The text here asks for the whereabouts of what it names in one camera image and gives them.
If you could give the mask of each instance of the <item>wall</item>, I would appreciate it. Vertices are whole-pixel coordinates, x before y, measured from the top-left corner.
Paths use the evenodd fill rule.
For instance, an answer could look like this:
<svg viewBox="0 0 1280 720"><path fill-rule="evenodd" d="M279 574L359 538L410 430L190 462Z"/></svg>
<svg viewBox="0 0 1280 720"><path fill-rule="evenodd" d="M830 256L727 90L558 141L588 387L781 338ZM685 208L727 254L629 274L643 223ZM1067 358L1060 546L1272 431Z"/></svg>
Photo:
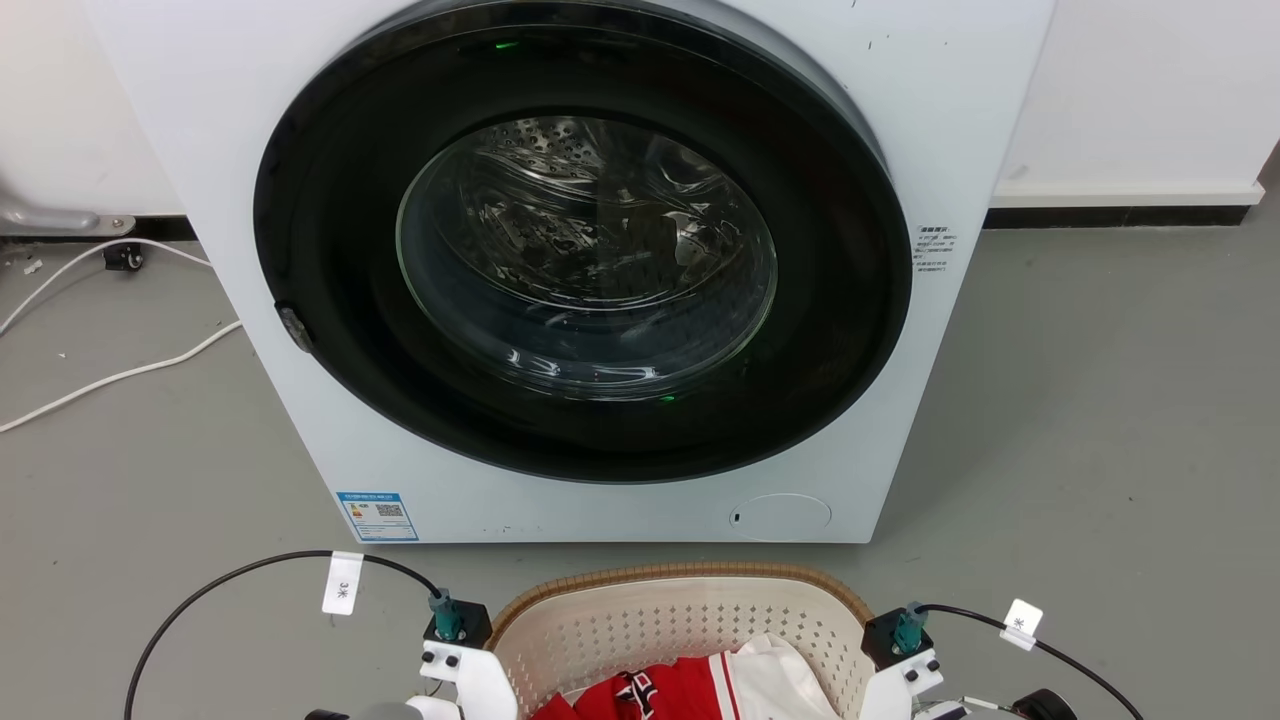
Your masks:
<svg viewBox="0 0 1280 720"><path fill-rule="evenodd" d="M1280 3L1059 0L996 206L1256 202L1280 138ZM0 183L180 213L78 0L0 1Z"/></svg>

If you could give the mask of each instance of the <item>perforated basket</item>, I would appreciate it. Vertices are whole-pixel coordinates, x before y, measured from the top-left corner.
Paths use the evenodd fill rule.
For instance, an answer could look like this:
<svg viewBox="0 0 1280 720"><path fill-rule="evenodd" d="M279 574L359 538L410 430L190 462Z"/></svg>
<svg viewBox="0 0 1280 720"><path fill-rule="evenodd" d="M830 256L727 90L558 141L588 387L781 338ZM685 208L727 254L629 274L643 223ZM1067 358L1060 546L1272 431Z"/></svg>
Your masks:
<svg viewBox="0 0 1280 720"><path fill-rule="evenodd" d="M486 650L502 661L520 720L623 670L737 650L763 633L809 661L832 707L859 716L876 673L861 653L873 618L835 578L794 565L689 562L545 583L511 602Z"/></svg>

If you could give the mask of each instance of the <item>teal connector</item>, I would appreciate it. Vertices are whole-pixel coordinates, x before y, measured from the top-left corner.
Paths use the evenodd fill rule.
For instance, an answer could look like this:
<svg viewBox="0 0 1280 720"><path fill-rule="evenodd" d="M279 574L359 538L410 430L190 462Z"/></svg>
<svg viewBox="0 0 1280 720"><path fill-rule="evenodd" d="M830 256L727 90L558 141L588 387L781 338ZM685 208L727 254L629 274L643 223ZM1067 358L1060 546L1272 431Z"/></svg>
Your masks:
<svg viewBox="0 0 1280 720"><path fill-rule="evenodd" d="M924 632L924 623L928 621L928 612L916 612L919 602L906 606L906 612L897 616L897 628L893 629L893 646L901 655L911 655L920 647L920 633Z"/></svg>
<svg viewBox="0 0 1280 720"><path fill-rule="evenodd" d="M444 642L457 642L462 634L462 616L453 606L449 591L440 588L440 597L429 597L426 605L435 615L435 634Z"/></svg>

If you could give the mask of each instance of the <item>clothes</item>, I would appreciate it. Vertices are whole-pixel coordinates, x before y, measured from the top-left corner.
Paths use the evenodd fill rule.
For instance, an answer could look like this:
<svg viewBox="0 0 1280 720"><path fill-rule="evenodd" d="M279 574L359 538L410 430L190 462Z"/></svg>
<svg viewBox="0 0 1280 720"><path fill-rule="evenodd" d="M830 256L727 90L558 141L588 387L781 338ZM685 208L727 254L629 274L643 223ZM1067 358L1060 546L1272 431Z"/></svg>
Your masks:
<svg viewBox="0 0 1280 720"><path fill-rule="evenodd" d="M571 707L557 694L531 720L840 720L809 664L782 638L682 657L593 685Z"/></svg>

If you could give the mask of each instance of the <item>basket rim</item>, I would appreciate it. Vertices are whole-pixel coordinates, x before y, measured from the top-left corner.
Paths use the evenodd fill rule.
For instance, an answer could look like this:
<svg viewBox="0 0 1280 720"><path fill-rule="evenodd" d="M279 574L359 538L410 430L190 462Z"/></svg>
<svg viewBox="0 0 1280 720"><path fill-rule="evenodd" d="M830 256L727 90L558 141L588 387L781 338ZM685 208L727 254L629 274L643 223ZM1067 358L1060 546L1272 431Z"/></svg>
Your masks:
<svg viewBox="0 0 1280 720"><path fill-rule="evenodd" d="M628 583L641 583L648 580L669 580L678 578L765 578L777 580L799 580L813 585L827 594L835 597L865 625L876 616L863 602L863 598L849 589L836 578L801 565L788 565L786 562L666 562L662 565L640 565L635 568L620 568L616 570L598 570L582 575L572 575L543 583L524 594L512 600L502 609L493 621L493 634L489 635L484 650L493 652L498 647L498 641L507 632L517 618L544 600L579 591L603 588L608 585L623 585Z"/></svg>

